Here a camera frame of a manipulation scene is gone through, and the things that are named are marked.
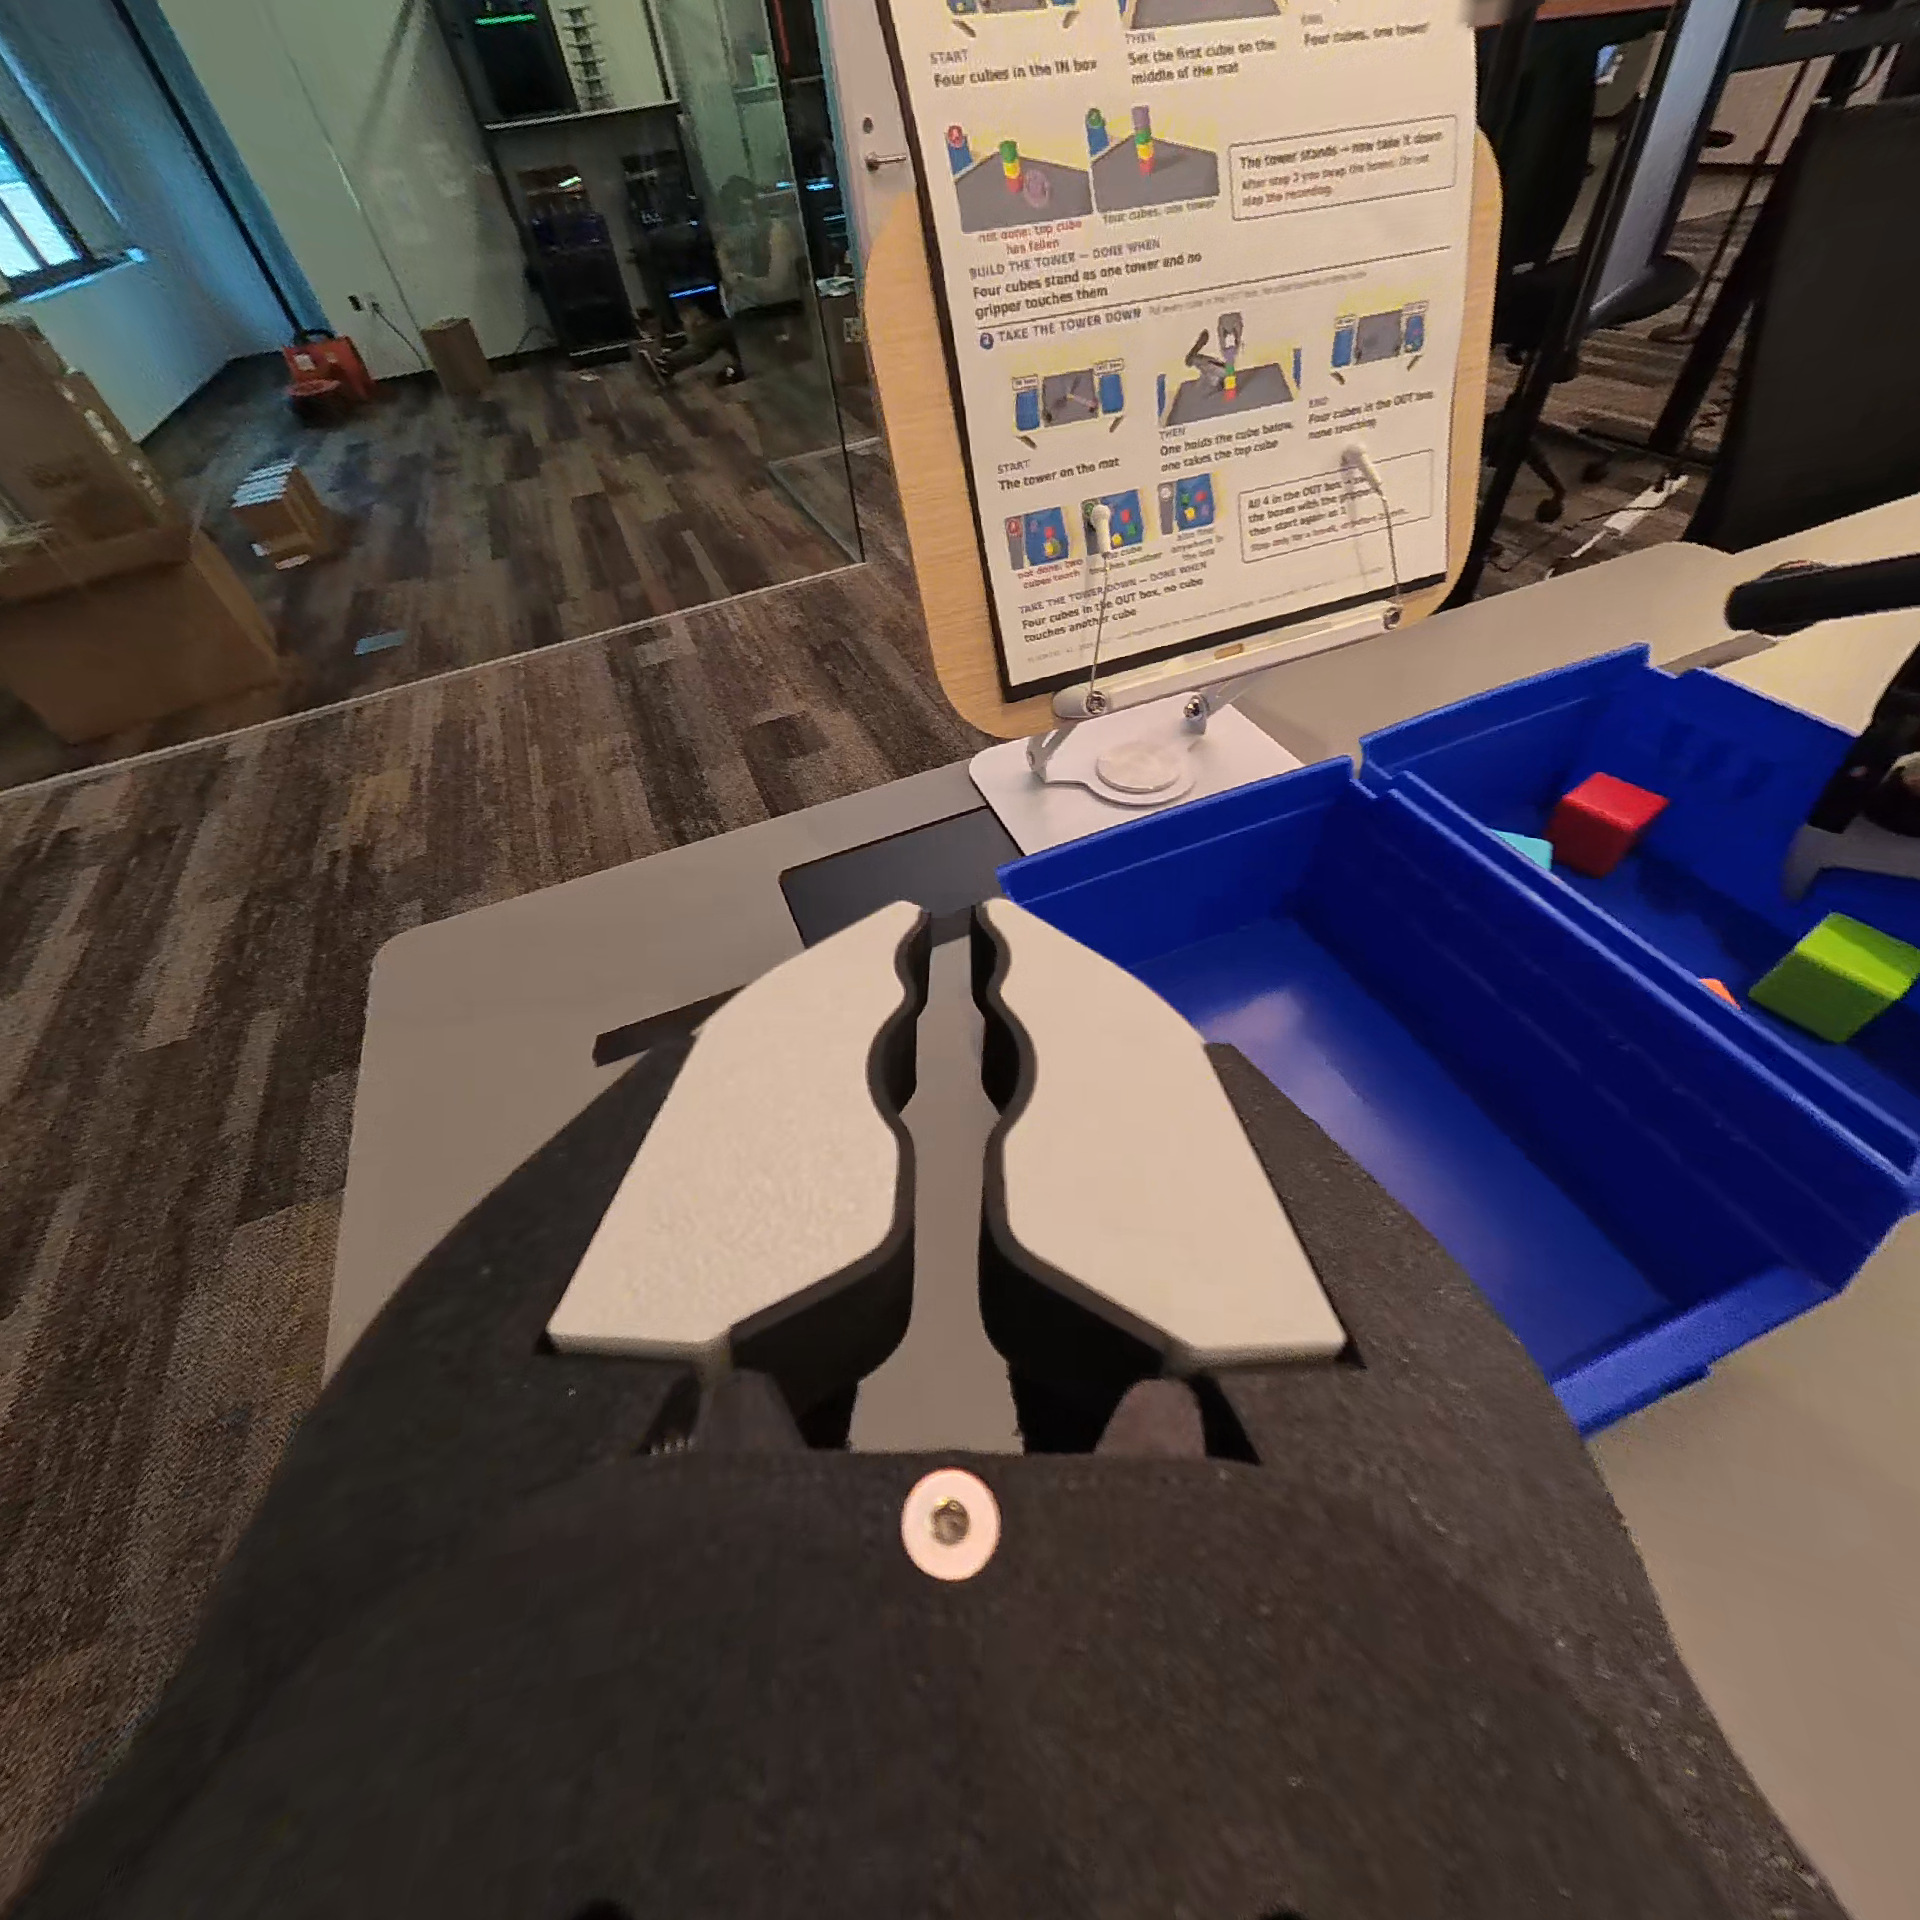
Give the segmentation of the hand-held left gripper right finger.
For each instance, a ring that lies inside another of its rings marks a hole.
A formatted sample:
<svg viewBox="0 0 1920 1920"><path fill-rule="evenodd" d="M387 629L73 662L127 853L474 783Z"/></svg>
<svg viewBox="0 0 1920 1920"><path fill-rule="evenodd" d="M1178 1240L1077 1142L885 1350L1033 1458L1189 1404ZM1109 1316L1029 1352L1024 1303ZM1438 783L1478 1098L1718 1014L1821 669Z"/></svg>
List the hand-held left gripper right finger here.
<svg viewBox="0 0 1920 1920"><path fill-rule="evenodd" d="M1010 898L974 914L978 1308L1010 1379L1082 1410L1145 1379L1335 1359L1347 1335L1163 996Z"/></svg>

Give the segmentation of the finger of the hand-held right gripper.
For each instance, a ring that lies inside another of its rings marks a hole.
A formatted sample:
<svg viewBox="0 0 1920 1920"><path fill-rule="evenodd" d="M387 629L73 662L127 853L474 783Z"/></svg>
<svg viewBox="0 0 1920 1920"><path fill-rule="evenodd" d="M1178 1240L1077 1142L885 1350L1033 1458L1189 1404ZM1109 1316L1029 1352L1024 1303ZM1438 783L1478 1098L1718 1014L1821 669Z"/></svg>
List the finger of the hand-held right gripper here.
<svg viewBox="0 0 1920 1920"><path fill-rule="evenodd" d="M1918 677L1882 686L1793 831L1793 895L1821 874L1918 877Z"/></svg>
<svg viewBox="0 0 1920 1920"><path fill-rule="evenodd" d="M1787 562L1725 596L1733 634L1790 637L1817 623L1918 607L1920 557Z"/></svg>

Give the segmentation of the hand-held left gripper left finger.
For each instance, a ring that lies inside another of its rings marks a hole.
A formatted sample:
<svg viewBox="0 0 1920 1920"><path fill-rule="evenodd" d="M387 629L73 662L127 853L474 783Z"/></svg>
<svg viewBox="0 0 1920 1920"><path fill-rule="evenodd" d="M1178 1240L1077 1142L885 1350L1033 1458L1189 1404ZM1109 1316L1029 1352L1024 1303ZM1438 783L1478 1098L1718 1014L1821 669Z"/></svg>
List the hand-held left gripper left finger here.
<svg viewBox="0 0 1920 1920"><path fill-rule="evenodd" d="M698 1029L545 1339L704 1381L847 1400L914 1298L905 1107L929 911L889 902L734 992Z"/></svg>

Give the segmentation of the green magnetic cube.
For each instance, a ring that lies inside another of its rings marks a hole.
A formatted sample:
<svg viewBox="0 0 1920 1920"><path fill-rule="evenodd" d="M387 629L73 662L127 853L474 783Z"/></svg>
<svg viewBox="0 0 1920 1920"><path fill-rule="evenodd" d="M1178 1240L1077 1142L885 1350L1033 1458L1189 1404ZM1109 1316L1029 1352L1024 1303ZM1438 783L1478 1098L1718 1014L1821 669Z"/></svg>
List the green magnetic cube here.
<svg viewBox="0 0 1920 1920"><path fill-rule="evenodd" d="M1827 914L1747 989L1747 1000L1817 1040L1842 1044L1918 980L1918 946Z"/></svg>

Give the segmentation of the red magnetic cube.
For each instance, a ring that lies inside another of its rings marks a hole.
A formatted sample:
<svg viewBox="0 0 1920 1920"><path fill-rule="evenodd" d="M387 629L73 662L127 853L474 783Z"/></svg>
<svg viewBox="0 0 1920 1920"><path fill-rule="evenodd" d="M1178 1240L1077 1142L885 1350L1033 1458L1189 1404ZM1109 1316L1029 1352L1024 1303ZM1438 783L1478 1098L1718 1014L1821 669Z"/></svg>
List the red magnetic cube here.
<svg viewBox="0 0 1920 1920"><path fill-rule="evenodd" d="M1590 772L1552 806L1552 863L1585 877L1610 874L1669 808L1669 798L1618 774Z"/></svg>

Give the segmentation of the blue plastic bin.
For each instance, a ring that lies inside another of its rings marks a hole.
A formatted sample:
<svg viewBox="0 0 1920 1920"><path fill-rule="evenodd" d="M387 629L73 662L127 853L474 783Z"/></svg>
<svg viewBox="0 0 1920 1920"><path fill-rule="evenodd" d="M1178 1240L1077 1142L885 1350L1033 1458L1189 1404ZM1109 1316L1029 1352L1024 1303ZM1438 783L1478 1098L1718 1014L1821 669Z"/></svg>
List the blue plastic bin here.
<svg viewBox="0 0 1920 1920"><path fill-rule="evenodd" d="M1837 1295L1915 1212L1848 1083L1441 799L1336 758L998 890L1234 1046L1410 1212L1581 1434Z"/></svg>
<svg viewBox="0 0 1920 1920"><path fill-rule="evenodd" d="M1915 877L1825 869L1787 892L1808 824L1856 738L1711 669L1626 646L1422 714L1362 742L1362 780L1441 799L1481 830L1543 830L1583 776L1663 799L1577 893L1681 976L1741 1000L1827 914L1915 944Z"/></svg>

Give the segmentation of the white sign stand base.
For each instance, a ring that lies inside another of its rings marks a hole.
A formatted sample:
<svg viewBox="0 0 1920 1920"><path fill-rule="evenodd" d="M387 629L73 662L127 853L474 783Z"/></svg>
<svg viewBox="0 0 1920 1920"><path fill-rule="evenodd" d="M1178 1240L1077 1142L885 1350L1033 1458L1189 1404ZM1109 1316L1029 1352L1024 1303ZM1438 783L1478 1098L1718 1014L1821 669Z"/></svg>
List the white sign stand base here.
<svg viewBox="0 0 1920 1920"><path fill-rule="evenodd" d="M1021 855L1298 770L1301 758L1205 688L978 752L968 780Z"/></svg>

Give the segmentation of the wooden instruction sign board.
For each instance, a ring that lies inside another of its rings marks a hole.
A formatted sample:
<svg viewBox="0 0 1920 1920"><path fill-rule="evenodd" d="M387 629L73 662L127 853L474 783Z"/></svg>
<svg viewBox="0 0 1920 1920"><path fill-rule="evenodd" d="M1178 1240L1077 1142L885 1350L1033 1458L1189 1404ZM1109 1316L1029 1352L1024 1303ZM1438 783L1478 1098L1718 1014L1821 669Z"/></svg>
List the wooden instruction sign board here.
<svg viewBox="0 0 1920 1920"><path fill-rule="evenodd" d="M1466 557L1501 186L1478 4L878 4L879 407L995 738L1397 634Z"/></svg>

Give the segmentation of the stacked cardboard boxes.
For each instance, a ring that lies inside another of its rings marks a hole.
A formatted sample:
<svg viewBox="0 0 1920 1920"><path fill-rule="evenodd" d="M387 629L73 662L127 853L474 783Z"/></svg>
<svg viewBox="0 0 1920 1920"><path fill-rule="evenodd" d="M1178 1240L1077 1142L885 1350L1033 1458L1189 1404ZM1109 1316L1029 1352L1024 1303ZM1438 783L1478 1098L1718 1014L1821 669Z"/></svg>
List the stacked cardboard boxes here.
<svg viewBox="0 0 1920 1920"><path fill-rule="evenodd" d="M88 746L282 680L271 623L88 376L2 324L2 683Z"/></svg>

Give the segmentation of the small red floor appliance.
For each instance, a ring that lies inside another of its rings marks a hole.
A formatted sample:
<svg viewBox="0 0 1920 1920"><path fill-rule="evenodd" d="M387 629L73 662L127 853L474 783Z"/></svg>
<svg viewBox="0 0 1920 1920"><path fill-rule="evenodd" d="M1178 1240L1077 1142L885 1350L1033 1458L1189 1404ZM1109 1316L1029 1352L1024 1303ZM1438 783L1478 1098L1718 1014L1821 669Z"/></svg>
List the small red floor appliance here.
<svg viewBox="0 0 1920 1920"><path fill-rule="evenodd" d="M282 347L285 399L305 424L327 424L376 403L357 342L342 333L302 327Z"/></svg>

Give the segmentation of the black equipment rack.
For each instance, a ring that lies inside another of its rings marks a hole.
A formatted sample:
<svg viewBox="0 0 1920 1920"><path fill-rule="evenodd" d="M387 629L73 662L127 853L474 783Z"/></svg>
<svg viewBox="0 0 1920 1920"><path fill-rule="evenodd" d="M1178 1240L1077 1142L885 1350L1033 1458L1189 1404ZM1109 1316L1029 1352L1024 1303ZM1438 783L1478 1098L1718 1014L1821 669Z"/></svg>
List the black equipment rack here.
<svg viewBox="0 0 1920 1920"><path fill-rule="evenodd" d="M577 371L723 324L690 120L654 3L435 3L520 271Z"/></svg>

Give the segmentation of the window with roller blind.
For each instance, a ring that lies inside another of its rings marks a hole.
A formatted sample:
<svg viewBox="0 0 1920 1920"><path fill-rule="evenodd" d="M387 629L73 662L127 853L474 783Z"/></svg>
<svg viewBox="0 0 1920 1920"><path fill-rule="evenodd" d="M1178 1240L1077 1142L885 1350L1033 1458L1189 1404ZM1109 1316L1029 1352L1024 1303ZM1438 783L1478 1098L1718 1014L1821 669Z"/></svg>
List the window with roller blind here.
<svg viewBox="0 0 1920 1920"><path fill-rule="evenodd" d="M31 304L133 268L141 248L61 138L2 117L2 299Z"/></svg>

